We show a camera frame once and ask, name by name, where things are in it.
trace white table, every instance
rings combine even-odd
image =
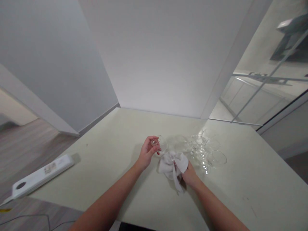
[[[249,229],[307,230],[308,185],[251,127],[122,108],[63,153],[79,153],[79,163],[31,197],[85,211],[132,166],[147,136],[172,140],[191,135],[195,126],[213,129],[227,156],[225,166],[198,174]],[[153,158],[141,175],[118,220],[154,230],[206,230],[208,218],[195,195],[178,196],[157,163]]]

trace person's left hand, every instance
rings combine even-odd
[[[149,164],[151,163],[151,158],[154,155],[155,152],[157,152],[158,148],[157,146],[152,146],[151,142],[154,139],[158,139],[159,137],[157,136],[148,136],[143,143],[140,151],[140,155],[138,160],[136,161],[135,165],[140,169],[140,170],[145,170]]]

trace yellow object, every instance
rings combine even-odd
[[[0,213],[6,213],[11,211],[12,209],[0,209]]]

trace glass door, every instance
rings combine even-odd
[[[273,0],[209,119],[258,130],[308,89],[308,3]]]

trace white cloth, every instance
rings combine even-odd
[[[158,172],[164,173],[168,179],[174,180],[178,193],[183,194],[184,190],[180,185],[182,179],[181,173],[186,171],[187,166],[188,159],[182,152],[175,153],[174,151],[170,151],[160,158]]]

